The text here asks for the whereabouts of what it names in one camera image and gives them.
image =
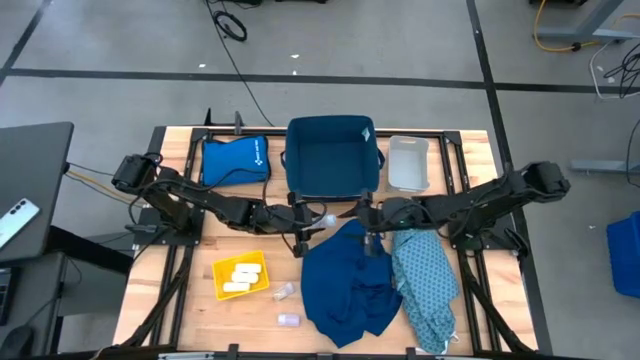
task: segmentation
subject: white soap bar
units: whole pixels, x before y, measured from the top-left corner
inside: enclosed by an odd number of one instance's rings
[[[258,282],[258,274],[255,273],[240,273],[234,272],[231,274],[231,281],[233,282],[246,282],[249,284],[255,284]]]
[[[236,272],[252,272],[259,273],[262,271],[262,266],[260,264],[236,264]]]
[[[222,291],[224,292],[240,292],[249,291],[251,285],[249,283],[224,283]]]

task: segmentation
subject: yellow cable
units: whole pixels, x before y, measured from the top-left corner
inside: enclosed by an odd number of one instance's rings
[[[549,51],[549,52],[569,52],[569,51],[573,51],[573,46],[569,46],[569,47],[564,47],[564,48],[548,48],[544,45],[542,45],[542,43],[540,43],[540,40],[538,39],[538,22],[540,21],[540,14],[542,14],[542,9],[544,8],[544,5],[547,3],[547,0],[542,0],[542,2],[540,3],[540,8],[538,8],[538,13],[536,14],[536,20],[533,23],[533,39],[536,41],[536,45],[538,45],[538,47],[544,51]],[[591,46],[591,45],[596,45],[598,44],[597,41],[590,41],[590,42],[586,42],[586,43],[581,43],[580,46],[581,47],[586,47],[586,46]]]
[[[131,201],[133,200],[133,199],[126,198],[126,197],[122,196],[122,194],[117,193],[117,192],[115,192],[115,191],[111,190],[110,188],[108,188],[108,187],[106,187],[106,186],[102,185],[101,183],[99,183],[97,180],[95,180],[95,179],[93,179],[93,178],[90,178],[90,177],[88,177],[88,176],[84,176],[84,175],[79,174],[79,173],[77,173],[77,172],[75,172],[75,171],[72,171],[72,170],[69,170],[69,171],[67,171],[67,172],[68,172],[69,174],[71,174],[71,175],[73,175],[73,176],[75,176],[75,177],[79,178],[79,179],[82,179],[82,180],[84,180],[84,181],[90,182],[90,183],[92,183],[92,184],[94,184],[94,185],[96,185],[96,186],[100,187],[101,189],[103,189],[104,191],[108,192],[109,194],[111,194],[111,195],[113,195],[113,196],[117,197],[118,199],[122,199],[122,200],[124,200],[124,201],[126,201],[126,202],[131,202]]]
[[[615,28],[616,25],[618,25],[618,21],[625,19],[625,18],[638,18],[640,19],[640,14],[624,14],[622,16],[620,16],[619,18],[616,19],[616,21],[613,22],[613,25],[611,25],[611,28]]]

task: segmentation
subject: yellow tray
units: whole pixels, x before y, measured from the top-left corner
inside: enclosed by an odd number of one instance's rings
[[[231,274],[235,270],[236,264],[239,263],[262,265],[262,272],[258,274],[258,282],[251,284],[251,287],[247,291],[230,293],[222,291],[222,286],[225,282],[231,281]],[[264,253],[262,253],[262,250],[218,260],[211,264],[211,270],[213,271],[213,282],[216,287],[216,299],[220,301],[269,288],[269,274],[267,273],[267,264],[264,261]]]

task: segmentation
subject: black floor line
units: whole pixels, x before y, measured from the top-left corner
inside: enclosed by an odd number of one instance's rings
[[[487,100],[489,101],[489,110],[491,112],[491,119],[493,122],[493,129],[496,134],[498,142],[498,152],[500,153],[500,160],[503,167],[506,164],[513,164],[511,158],[511,151],[509,149],[509,143],[507,141],[507,132],[502,120],[502,113],[500,111],[500,104],[498,101],[497,87],[493,81],[493,74],[491,73],[491,66],[489,65],[489,55],[487,54],[487,48],[484,43],[484,36],[482,34],[482,27],[480,26],[480,17],[478,15],[478,9],[476,7],[475,0],[466,0],[467,10],[469,11],[469,18],[471,20],[471,27],[473,31],[473,37],[476,44],[476,50],[478,52],[478,59],[480,60],[480,68],[482,69],[482,75],[484,77],[484,85],[487,92]],[[512,213],[515,229],[523,235],[525,238],[529,238],[526,219],[522,209],[514,211]],[[526,288],[527,299],[529,302],[529,308],[532,314],[532,321],[538,349],[544,354],[552,354],[551,338],[549,335],[549,328],[547,326],[547,320],[544,313],[544,307],[542,304],[542,297],[540,295],[540,288],[538,286],[537,274],[535,271],[535,265],[532,257],[528,257],[527,261],[520,264],[520,269],[523,272],[525,278],[524,285]]]
[[[47,10],[49,5],[51,4],[51,1],[52,0],[42,1],[40,6],[38,7],[38,11],[36,11],[35,15],[33,15],[33,18],[31,18],[31,21],[29,22],[29,25],[27,25],[27,28],[22,33],[22,36],[20,36],[20,39],[18,40],[18,42],[13,46],[13,50],[11,50],[11,54],[9,54],[9,58],[7,59],[7,61],[5,61],[4,65],[2,66],[2,70],[0,70],[0,86],[2,86],[4,79],[8,76],[9,71],[18,60],[18,57],[22,53],[22,50],[24,50],[24,47],[27,45],[27,41],[29,41],[29,38],[31,38],[31,35],[33,34],[33,32],[36,30],[36,27],[40,23],[40,20],[42,20],[42,17],[44,16],[44,12]]]
[[[164,81],[204,81],[204,82],[239,82],[236,74],[202,74],[202,73],[173,73],[173,72],[140,72],[140,71],[92,71],[92,70],[55,70],[55,69],[23,69],[14,68],[7,71],[7,76],[42,77],[60,79],[120,79],[120,80],[164,80]],[[282,83],[282,84],[335,84],[335,85],[388,85],[388,86],[416,86],[445,89],[484,90],[481,81],[439,80],[419,78],[393,77],[361,77],[361,76],[324,76],[324,75],[261,75],[243,74],[245,80],[251,83]],[[551,92],[595,94],[593,86],[589,85],[554,85],[528,83],[494,83],[497,91]],[[632,88],[631,92],[640,91]],[[601,86],[603,94],[617,94],[617,86]]]
[[[497,90],[502,91],[531,91],[531,92],[552,92],[552,93],[578,93],[594,94],[593,85],[553,85],[553,84],[522,84],[522,83],[495,83]],[[618,94],[618,86],[600,86],[603,94]],[[631,88],[631,93],[640,91],[640,88]]]
[[[124,80],[170,80],[170,81],[211,81],[240,82],[236,74],[170,73],[138,71],[82,71],[82,70],[46,70],[11,69],[8,76],[76,78],[76,79],[124,79]],[[359,77],[359,76],[313,76],[313,75],[260,75],[242,74],[251,83],[289,83],[289,84],[344,84],[344,85],[391,85],[417,86],[451,89],[484,89],[480,81],[437,80],[418,78]]]

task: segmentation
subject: blue shirt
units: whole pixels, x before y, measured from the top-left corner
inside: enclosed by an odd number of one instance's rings
[[[302,262],[307,318],[339,348],[359,340],[364,331],[382,334],[402,302],[391,283],[391,256],[379,235],[373,243],[378,255],[366,256],[365,234],[360,222],[351,220]]]

